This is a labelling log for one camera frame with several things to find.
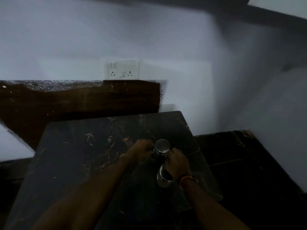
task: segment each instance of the black bracelet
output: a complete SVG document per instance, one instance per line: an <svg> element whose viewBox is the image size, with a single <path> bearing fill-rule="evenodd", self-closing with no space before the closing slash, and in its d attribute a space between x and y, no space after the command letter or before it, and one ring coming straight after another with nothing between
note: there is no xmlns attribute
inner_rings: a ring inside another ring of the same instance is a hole
<svg viewBox="0 0 307 230"><path fill-rule="evenodd" d="M182 174L181 176L179 176L179 177L177 178L177 183L178 183L178 185L180 185L181 179L182 179L183 177L185 177L185 176L191 176L192 178L194 178L194 179L197 181L197 179L196 179L192 174Z"/></svg>

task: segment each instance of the table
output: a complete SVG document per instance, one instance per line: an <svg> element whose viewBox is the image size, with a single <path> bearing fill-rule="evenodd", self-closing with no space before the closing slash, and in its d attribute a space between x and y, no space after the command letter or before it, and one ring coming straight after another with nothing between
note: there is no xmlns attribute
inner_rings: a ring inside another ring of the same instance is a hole
<svg viewBox="0 0 307 230"><path fill-rule="evenodd" d="M167 139L186 155L199 184L222 199L180 111L53 122L46 126L5 229L29 229L53 203L114 162L138 139ZM158 186L161 163L150 158L130 168L95 229L133 226L190 209L176 183L167 189Z"/></svg>

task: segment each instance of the electrical outlet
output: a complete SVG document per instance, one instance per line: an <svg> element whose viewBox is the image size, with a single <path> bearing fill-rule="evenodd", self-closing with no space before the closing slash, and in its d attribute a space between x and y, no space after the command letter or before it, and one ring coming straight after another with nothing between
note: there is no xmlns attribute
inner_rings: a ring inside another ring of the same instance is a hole
<svg viewBox="0 0 307 230"><path fill-rule="evenodd" d="M110 80L138 80L138 59L107 60L105 64Z"/></svg>

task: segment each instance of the person's left arm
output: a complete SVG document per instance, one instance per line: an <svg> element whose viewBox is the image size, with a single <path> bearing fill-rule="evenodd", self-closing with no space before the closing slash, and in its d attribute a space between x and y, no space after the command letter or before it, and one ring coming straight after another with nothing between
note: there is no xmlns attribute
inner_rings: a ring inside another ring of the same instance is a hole
<svg viewBox="0 0 307 230"><path fill-rule="evenodd" d="M148 158L150 146L153 146L151 140L138 140L115 163L52 205L31 229L94 229L124 172L131 164Z"/></svg>

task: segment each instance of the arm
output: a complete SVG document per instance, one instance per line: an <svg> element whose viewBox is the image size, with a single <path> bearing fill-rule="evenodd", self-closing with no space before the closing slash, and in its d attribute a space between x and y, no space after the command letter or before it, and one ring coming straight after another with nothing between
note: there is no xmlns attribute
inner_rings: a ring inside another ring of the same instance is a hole
<svg viewBox="0 0 307 230"><path fill-rule="evenodd" d="M182 174L191 174L189 161L176 148L167 155L166 170L177 180ZM211 198L196 181L185 178L181 186L195 211L199 223L206 230L248 230L249 228L231 212Z"/></svg>
<svg viewBox="0 0 307 230"><path fill-rule="evenodd" d="M94 229L106 210L127 168L151 155L151 140L138 140L125 154L95 177L80 185L67 198L52 205L34 224L37 229Z"/></svg>

